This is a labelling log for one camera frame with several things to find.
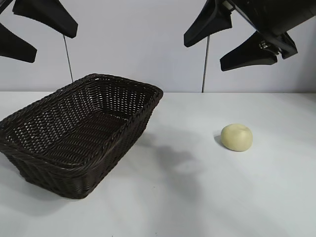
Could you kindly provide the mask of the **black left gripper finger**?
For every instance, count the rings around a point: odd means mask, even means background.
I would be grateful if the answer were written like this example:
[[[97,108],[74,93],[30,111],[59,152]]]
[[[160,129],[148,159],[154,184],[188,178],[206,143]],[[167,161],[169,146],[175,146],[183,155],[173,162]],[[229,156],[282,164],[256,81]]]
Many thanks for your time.
[[[41,22],[69,38],[77,36],[78,23],[58,0],[17,0],[12,11],[15,15]]]
[[[0,55],[28,63],[35,61],[37,49],[0,25]]]

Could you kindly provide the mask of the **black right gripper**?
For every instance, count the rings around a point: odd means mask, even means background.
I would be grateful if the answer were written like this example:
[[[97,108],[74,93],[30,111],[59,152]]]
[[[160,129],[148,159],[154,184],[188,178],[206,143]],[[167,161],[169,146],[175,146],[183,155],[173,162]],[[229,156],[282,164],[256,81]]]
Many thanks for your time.
[[[207,0],[196,20],[184,33],[184,46],[191,47],[219,31],[232,28],[235,10],[256,30],[240,46],[220,59],[221,70],[272,65],[278,52],[283,59],[298,53],[287,33],[315,17],[314,0]]]

